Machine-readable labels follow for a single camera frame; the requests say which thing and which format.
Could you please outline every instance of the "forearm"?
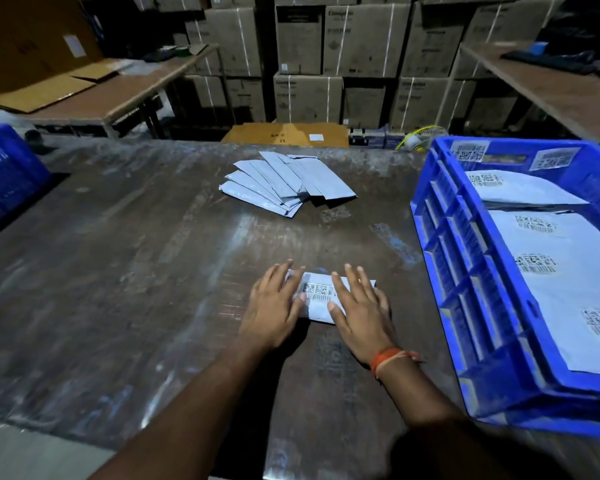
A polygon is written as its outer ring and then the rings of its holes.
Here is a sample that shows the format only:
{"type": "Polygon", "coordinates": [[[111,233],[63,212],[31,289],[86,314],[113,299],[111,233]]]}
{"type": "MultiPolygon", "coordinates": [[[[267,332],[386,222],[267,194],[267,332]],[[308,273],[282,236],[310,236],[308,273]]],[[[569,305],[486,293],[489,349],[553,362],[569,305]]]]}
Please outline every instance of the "forearm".
{"type": "Polygon", "coordinates": [[[377,374],[408,426],[464,418],[410,358],[391,360],[377,374]]]}
{"type": "Polygon", "coordinates": [[[236,339],[92,480],[206,479],[233,410],[265,350],[236,339]]]}

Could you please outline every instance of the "table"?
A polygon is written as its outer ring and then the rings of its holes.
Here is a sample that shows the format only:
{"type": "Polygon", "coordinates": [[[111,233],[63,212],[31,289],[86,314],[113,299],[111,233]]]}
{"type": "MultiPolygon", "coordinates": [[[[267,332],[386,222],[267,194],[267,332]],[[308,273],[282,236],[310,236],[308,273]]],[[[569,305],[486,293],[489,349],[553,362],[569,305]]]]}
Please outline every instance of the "table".
{"type": "MultiPolygon", "coordinates": [[[[209,44],[197,55],[174,57],[146,75],[117,75],[96,86],[73,95],[39,111],[23,115],[38,126],[102,126],[107,136],[117,138],[112,124],[122,116],[138,109],[154,138],[164,138],[155,110],[147,104],[152,96],[185,74],[193,65],[213,52],[218,53],[224,87],[224,65],[218,44],[209,44]]],[[[227,99],[230,113],[233,110],[227,99]]]]}
{"type": "MultiPolygon", "coordinates": [[[[56,140],[45,162],[71,176],[0,233],[0,421],[119,448],[213,360],[251,284],[288,257],[318,273],[364,266],[401,344],[462,405],[409,209],[422,154],[56,140]],[[320,156],[359,198],[287,219],[220,193],[232,163],[264,149],[320,156]]],[[[335,327],[301,321],[295,339],[258,371],[214,474],[384,473],[405,430],[391,400],[335,327]]],[[[598,439],[498,431],[600,478],[598,439]]]]}
{"type": "Polygon", "coordinates": [[[500,58],[505,52],[528,46],[528,42],[462,43],[460,48],[574,135],[600,144],[600,78],[500,58]]]}

